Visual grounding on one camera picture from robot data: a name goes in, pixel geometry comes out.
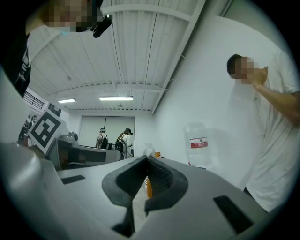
ceiling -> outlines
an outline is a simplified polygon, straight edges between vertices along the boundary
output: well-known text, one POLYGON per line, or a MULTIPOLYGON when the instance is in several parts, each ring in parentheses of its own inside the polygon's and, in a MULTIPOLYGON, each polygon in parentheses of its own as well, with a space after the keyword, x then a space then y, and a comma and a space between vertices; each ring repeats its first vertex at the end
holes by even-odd
POLYGON ((68 111, 155 111, 205 0, 104 0, 113 15, 100 38, 41 27, 30 34, 29 87, 68 111), (101 102, 100 96, 133 96, 101 102))

water bottle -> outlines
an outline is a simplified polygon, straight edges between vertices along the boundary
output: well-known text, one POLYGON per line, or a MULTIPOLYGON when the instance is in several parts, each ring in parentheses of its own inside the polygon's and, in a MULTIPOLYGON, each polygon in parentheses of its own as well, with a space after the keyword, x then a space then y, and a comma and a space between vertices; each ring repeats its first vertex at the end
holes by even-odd
POLYGON ((206 168, 209 160, 209 146, 205 125, 190 122, 183 128, 188 164, 206 168))

white t-shirt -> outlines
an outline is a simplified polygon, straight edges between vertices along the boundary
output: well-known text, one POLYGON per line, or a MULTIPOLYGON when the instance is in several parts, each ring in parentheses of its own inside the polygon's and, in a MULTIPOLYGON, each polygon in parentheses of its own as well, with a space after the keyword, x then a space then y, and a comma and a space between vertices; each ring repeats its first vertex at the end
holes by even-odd
POLYGON ((132 142, 132 138, 130 137, 130 135, 128 134, 123 134, 122 139, 125 142, 126 146, 123 146, 123 155, 124 158, 131 158, 131 150, 133 147, 133 142, 132 142))
MULTIPOLYGON (((300 91, 296 68, 286 53, 274 56, 264 86, 280 93, 300 91)), ((262 208, 271 211, 285 200, 293 184, 299 157, 299 129, 258 92, 254 105, 264 138, 261 155, 246 187, 262 208)))

ceiling light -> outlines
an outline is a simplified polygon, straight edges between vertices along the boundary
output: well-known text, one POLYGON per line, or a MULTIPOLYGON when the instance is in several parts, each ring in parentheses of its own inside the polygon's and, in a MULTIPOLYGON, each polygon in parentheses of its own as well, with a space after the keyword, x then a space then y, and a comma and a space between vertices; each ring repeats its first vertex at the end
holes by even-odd
POLYGON ((71 98, 71 99, 61 100, 58 102, 59 103, 72 103, 72 102, 76 102, 76 100, 74 98, 71 98))
POLYGON ((133 96, 125 97, 99 97, 101 101, 132 101, 133 96))

orange object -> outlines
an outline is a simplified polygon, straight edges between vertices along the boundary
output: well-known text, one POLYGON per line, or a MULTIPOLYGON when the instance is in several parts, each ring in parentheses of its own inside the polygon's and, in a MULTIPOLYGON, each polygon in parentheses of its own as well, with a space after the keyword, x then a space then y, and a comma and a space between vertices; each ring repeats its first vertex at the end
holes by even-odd
POLYGON ((151 183, 149 181, 149 178, 147 178, 147 196, 149 198, 152 197, 152 187, 151 187, 151 183))

